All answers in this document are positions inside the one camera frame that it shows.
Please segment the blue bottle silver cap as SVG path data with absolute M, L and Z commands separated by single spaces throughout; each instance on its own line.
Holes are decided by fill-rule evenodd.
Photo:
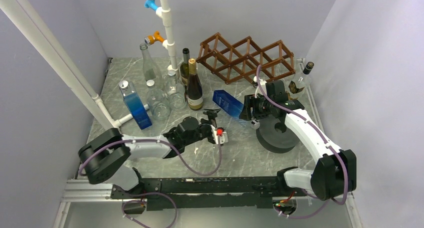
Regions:
M 214 90 L 212 100 L 243 127 L 250 126 L 253 129 L 260 127 L 260 123 L 257 120 L 245 121 L 239 118 L 244 105 L 227 91 Z

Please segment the brown bottle gold foil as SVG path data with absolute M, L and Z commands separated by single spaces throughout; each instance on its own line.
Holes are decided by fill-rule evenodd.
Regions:
M 189 75 L 187 84 L 187 101 L 192 110 L 200 110 L 203 107 L 203 90 L 197 73 L 196 60 L 194 58 L 188 61 Z

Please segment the large clear bottle white stopper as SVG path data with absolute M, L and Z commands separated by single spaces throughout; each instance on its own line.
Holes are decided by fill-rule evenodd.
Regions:
M 180 110 L 186 106 L 185 87 L 178 80 L 177 73 L 173 69 L 168 71 L 165 78 L 165 92 L 172 109 Z

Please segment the clear square bottle black cap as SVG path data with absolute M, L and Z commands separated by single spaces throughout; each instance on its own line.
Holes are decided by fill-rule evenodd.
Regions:
M 308 62 L 304 69 L 296 73 L 294 77 L 286 85 L 286 93 L 290 100 L 300 98 L 307 90 L 311 83 L 310 73 L 314 68 L 313 62 Z

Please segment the green bottle grey cap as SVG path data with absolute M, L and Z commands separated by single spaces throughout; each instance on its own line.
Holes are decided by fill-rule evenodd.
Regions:
M 188 77 L 189 77 L 189 59 L 190 59 L 190 51 L 188 48 L 183 48 L 183 61 L 180 65 L 180 77 L 183 85 L 187 87 L 188 85 Z

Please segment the clear bottle dark label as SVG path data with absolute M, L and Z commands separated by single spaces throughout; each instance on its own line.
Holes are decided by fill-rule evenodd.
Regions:
M 148 51 L 147 44 L 142 43 L 142 44 L 140 44 L 139 48 L 140 48 L 141 53 L 142 53 L 142 61 L 143 61 L 142 71 L 143 71 L 145 80 L 146 81 L 153 80 L 155 82 L 155 85 L 159 89 L 163 89 L 165 87 L 164 78 L 162 76 L 162 73 L 161 73 L 158 65 L 156 64 L 156 62 L 151 57 L 151 55 Z

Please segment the clear bottle chrome cap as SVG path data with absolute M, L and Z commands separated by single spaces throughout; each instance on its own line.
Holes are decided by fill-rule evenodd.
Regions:
M 122 80 L 118 84 L 121 91 L 123 102 L 130 111 L 133 119 L 141 130 L 152 126 L 152 122 L 142 103 L 137 90 L 131 81 Z

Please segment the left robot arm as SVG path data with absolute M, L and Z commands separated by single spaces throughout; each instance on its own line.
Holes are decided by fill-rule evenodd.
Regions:
M 144 190 L 142 177 L 136 168 L 124 165 L 138 158 L 168 159 L 181 157 L 185 147 L 203 139 L 222 146 L 229 141 L 227 132 L 216 124 L 219 109 L 205 109 L 207 119 L 185 117 L 168 132 L 155 137 L 136 137 L 110 128 L 78 151 L 81 161 L 78 173 L 90 184 L 104 182 L 119 186 L 132 198 Z

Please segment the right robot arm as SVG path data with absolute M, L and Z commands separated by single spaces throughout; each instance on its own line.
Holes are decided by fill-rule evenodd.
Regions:
M 312 156 L 312 170 L 292 166 L 278 171 L 275 188 L 279 194 L 303 189 L 320 200 L 328 200 L 356 189 L 354 152 L 332 142 L 312 121 L 304 105 L 288 98 L 282 81 L 261 83 L 255 94 L 245 95 L 239 118 L 255 126 L 256 137 L 266 150 L 286 153 L 301 143 Z

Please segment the brown wooden wine rack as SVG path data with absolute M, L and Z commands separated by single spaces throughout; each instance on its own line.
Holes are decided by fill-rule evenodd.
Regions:
M 259 65 L 268 82 L 296 73 L 294 53 L 282 40 L 261 48 L 250 36 L 231 44 L 219 32 L 200 43 L 196 61 L 225 84 L 242 79 L 252 83 Z

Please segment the dark grey foam spool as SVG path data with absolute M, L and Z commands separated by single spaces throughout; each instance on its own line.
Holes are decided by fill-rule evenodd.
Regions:
M 287 153 L 299 144 L 299 138 L 279 119 L 267 117 L 259 121 L 256 137 L 259 143 L 273 153 Z

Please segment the clear glass jar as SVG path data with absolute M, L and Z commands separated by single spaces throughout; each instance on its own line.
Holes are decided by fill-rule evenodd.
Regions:
M 157 120 L 165 120 L 171 113 L 171 108 L 165 93 L 156 86 L 148 87 L 147 104 L 153 118 Z

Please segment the small silver cap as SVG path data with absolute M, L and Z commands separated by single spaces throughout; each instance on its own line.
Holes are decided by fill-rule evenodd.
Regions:
M 147 85 L 148 87 L 153 87 L 153 86 L 155 85 L 155 81 L 154 81 L 154 80 L 148 80 L 148 81 L 146 82 L 146 85 Z

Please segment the orange tap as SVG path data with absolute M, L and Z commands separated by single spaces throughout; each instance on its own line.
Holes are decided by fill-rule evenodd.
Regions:
M 164 38 L 160 35 L 159 31 L 155 31 L 153 35 L 146 36 L 144 38 L 144 42 L 150 46 L 155 42 L 160 42 L 161 44 L 164 42 Z

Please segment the white pvc pipe stand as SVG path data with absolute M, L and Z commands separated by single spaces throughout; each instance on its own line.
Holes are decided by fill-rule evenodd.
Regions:
M 165 27 L 166 38 L 162 43 L 162 46 L 168 51 L 170 58 L 170 65 L 167 67 L 168 70 L 175 70 L 177 77 L 179 78 L 179 66 L 177 64 L 177 51 L 175 45 L 175 39 L 172 28 L 172 13 L 168 4 L 168 0 L 156 0 L 156 5 L 162 8 L 162 11 L 155 12 L 155 14 L 162 20 L 162 24 Z

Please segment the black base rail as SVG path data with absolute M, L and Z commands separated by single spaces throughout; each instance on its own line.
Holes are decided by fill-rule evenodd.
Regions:
M 144 178 L 141 187 L 124 191 L 112 186 L 111 199 L 145 199 L 148 211 L 166 208 L 241 207 L 271 208 L 274 202 L 304 197 L 299 188 L 282 184 L 277 176 Z

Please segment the white diagonal frame pipe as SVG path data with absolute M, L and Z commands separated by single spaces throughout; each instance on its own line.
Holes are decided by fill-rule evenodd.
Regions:
M 119 128 L 133 119 L 114 120 L 93 89 L 29 0 L 0 0 L 0 9 L 52 67 L 103 128 Z

